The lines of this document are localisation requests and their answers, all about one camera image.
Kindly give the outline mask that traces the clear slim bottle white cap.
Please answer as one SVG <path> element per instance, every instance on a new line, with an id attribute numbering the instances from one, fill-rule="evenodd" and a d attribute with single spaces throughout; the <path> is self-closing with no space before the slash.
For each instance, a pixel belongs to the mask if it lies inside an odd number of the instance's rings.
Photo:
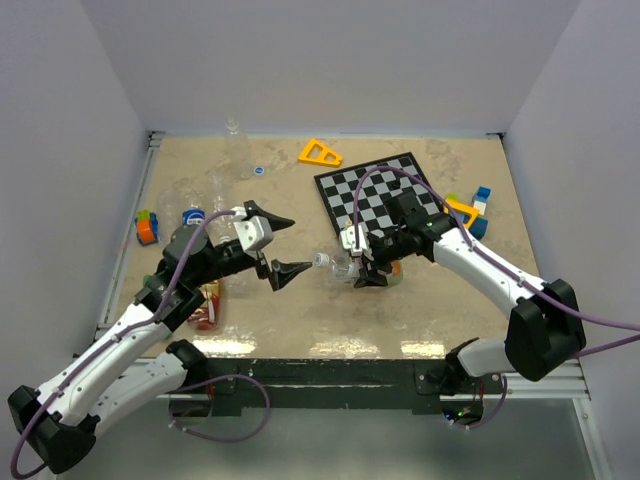
<path id="1" fill-rule="evenodd" d="M 256 288 L 256 276 L 253 270 L 245 270 L 224 279 L 227 294 L 234 298 L 248 297 Z"/>

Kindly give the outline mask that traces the white tea bottle cap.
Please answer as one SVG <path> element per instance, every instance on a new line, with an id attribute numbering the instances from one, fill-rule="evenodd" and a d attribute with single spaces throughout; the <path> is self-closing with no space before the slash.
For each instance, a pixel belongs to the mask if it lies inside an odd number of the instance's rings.
<path id="1" fill-rule="evenodd" d="M 328 267 L 331 264 L 331 257 L 326 253 L 316 253 L 313 264 L 317 267 Z"/>

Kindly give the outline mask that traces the grapefruit tea bottle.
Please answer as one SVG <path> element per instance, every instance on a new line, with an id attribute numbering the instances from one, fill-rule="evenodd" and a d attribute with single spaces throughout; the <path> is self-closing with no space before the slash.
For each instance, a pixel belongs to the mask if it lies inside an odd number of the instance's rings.
<path id="1" fill-rule="evenodd" d="M 333 284 L 349 285 L 353 288 L 391 287 L 399 284 L 404 276 L 400 261 L 393 261 L 387 272 L 369 268 L 359 259 L 350 257 L 346 252 L 329 254 L 331 264 L 328 267 L 317 267 L 327 272 Z"/>

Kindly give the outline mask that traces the clear Pocari bottle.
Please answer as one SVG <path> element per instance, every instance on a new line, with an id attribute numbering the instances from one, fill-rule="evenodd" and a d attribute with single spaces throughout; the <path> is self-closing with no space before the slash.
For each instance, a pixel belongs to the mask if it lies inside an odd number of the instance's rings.
<path id="1" fill-rule="evenodd" d="M 240 179 L 249 179 L 254 175 L 254 161 L 248 136 L 235 117 L 227 118 L 225 128 L 226 152 L 231 165 Z"/>

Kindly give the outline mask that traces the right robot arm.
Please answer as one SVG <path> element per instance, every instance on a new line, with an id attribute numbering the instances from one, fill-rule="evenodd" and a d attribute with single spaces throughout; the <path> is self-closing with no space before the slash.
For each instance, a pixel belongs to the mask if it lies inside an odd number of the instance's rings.
<path id="1" fill-rule="evenodd" d="M 392 224 L 368 237 L 377 267 L 416 255 L 463 278 L 489 299 L 508 321 L 504 338 L 472 339 L 448 353 L 445 379 L 459 393 L 481 376 L 518 373 L 539 381 L 586 346 L 574 289 L 547 282 L 506 262 L 470 237 L 451 212 L 429 213 L 416 195 L 389 199 Z"/>

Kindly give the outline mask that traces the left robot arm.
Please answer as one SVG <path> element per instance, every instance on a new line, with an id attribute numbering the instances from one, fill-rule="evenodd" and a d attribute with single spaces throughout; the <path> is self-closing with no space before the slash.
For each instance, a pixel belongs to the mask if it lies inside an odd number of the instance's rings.
<path id="1" fill-rule="evenodd" d="M 204 302 L 203 285 L 253 269 L 275 291 L 310 268 L 308 262 L 267 261 L 262 250 L 294 220 L 255 202 L 178 227 L 156 272 L 116 323 L 58 375 L 37 388 L 20 386 L 8 399 L 20 434 L 10 463 L 30 446 L 55 474 L 77 465 L 116 422 L 164 393 L 196 392 L 212 383 L 207 357 L 187 340 L 172 342 L 143 370 L 133 364 L 175 332 Z"/>

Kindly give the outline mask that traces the Pepsi label bottle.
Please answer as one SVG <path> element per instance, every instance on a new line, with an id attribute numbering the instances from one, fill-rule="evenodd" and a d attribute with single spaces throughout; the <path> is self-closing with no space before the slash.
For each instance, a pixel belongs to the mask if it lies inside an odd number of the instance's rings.
<path id="1" fill-rule="evenodd" d="M 200 208 L 189 208 L 184 210 L 181 215 L 182 224 L 189 225 L 201 225 L 206 219 L 206 213 Z"/>

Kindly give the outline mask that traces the red label tea bottle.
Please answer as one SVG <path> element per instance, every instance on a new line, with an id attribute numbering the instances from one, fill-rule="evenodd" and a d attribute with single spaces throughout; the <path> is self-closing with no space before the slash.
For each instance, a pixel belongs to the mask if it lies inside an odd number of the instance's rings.
<path id="1" fill-rule="evenodd" d="M 219 280 L 200 287 L 203 303 L 191 314 L 187 324 L 198 332 L 213 331 L 219 324 L 221 283 Z"/>

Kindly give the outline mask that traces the clear bottle yellow cap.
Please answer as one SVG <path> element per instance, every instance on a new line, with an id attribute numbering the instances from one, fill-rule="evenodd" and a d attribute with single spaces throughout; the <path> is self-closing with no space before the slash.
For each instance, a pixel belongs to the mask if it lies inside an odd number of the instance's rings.
<path id="1" fill-rule="evenodd" d="M 173 189 L 161 191 L 157 198 L 156 211 L 159 226 L 166 234 L 172 233 L 181 224 L 179 195 Z"/>

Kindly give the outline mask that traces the chessboard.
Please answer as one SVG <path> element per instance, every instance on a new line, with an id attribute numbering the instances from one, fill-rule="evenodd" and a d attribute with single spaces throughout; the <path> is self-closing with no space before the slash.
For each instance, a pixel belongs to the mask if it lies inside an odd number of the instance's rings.
<path id="1" fill-rule="evenodd" d="M 389 183 L 401 180 L 401 188 Z M 411 152 L 360 163 L 316 175 L 319 207 L 311 224 L 323 241 L 338 239 L 339 231 L 353 218 L 353 203 L 358 203 L 359 225 L 365 232 L 380 236 L 394 226 L 385 203 L 401 194 L 413 193 L 429 214 L 441 210 L 441 202 L 426 189 L 429 181 Z"/>

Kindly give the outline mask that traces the yellow triangle toy right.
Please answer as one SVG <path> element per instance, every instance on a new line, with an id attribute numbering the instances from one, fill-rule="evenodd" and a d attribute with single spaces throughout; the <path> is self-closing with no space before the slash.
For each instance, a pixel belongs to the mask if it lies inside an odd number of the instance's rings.
<path id="1" fill-rule="evenodd" d="M 458 201 L 446 200 L 443 208 L 445 213 L 454 212 L 466 227 L 473 224 L 479 216 L 479 210 L 477 208 Z"/>

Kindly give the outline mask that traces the yellow triangle toy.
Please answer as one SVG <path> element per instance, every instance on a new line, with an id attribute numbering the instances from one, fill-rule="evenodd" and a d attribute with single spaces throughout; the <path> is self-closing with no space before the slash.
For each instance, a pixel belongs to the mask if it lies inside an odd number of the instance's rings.
<path id="1" fill-rule="evenodd" d="M 454 212 L 466 227 L 473 224 L 479 216 L 479 210 L 477 208 L 458 201 L 446 200 L 443 208 L 445 213 Z"/>
<path id="2" fill-rule="evenodd" d="M 343 157 L 315 138 L 311 138 L 298 156 L 298 162 L 317 166 L 339 167 Z"/>

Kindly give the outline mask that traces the yellow triangle toy far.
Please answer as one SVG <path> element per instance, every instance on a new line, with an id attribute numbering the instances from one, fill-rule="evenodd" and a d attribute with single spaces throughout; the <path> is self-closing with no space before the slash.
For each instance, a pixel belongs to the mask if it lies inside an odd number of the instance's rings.
<path id="1" fill-rule="evenodd" d="M 343 157 L 315 138 L 311 138 L 298 156 L 298 162 L 317 166 L 339 167 Z"/>

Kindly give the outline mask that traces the colourful toy car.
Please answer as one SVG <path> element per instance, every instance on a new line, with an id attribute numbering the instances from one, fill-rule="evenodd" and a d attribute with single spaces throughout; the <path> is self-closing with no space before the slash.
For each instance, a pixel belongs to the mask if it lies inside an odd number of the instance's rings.
<path id="1" fill-rule="evenodd" d="M 150 210 L 140 210 L 134 219 L 136 238 L 141 246 L 156 244 L 158 238 L 158 219 Z"/>

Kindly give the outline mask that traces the black table front rail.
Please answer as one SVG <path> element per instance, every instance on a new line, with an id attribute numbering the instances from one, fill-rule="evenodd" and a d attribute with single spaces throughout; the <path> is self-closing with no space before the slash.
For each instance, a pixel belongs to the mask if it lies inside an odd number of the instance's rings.
<path id="1" fill-rule="evenodd" d="M 443 360 L 210 358 L 185 380 L 181 393 L 212 396 L 217 416 L 265 405 L 274 409 L 409 410 L 439 414 L 441 403 L 473 394 L 501 394 L 496 374 L 451 380 Z"/>

